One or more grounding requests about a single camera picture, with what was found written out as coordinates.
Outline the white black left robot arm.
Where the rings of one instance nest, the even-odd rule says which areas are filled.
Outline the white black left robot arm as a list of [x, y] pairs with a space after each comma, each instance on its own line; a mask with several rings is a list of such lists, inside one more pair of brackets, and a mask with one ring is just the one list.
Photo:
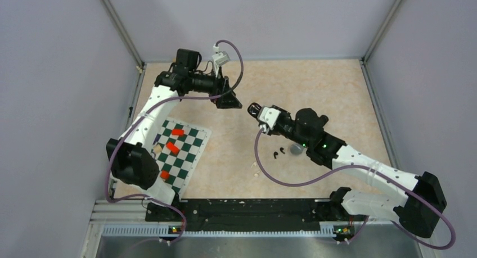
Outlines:
[[117, 139], [111, 138], [106, 145], [110, 176], [139, 191], [138, 196], [148, 198], [159, 206], [159, 214], [166, 220], [174, 220], [180, 214], [175, 202], [178, 193], [160, 177], [160, 169], [152, 156], [154, 140], [171, 111], [182, 100], [193, 100], [190, 92], [200, 93], [199, 100], [211, 101], [218, 109], [241, 109], [242, 103], [234, 90], [244, 75], [244, 62], [240, 73], [231, 84], [223, 75], [222, 67], [230, 61], [227, 52], [213, 45], [212, 71], [198, 69], [200, 52], [180, 48], [169, 70], [162, 71], [155, 79], [150, 96], [132, 125]]

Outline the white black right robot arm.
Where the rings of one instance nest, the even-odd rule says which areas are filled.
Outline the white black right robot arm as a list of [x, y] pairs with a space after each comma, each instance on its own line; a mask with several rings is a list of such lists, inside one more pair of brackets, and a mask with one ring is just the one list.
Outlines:
[[376, 161], [324, 130], [328, 122], [311, 108], [299, 110], [295, 117], [272, 106], [261, 117], [264, 133], [281, 135], [305, 147], [310, 160], [331, 171], [343, 171], [381, 194], [368, 194], [343, 188], [330, 204], [331, 215], [344, 220], [349, 215], [369, 215], [397, 222], [414, 236], [430, 238], [440, 221], [447, 201], [439, 179], [430, 172], [417, 175]]

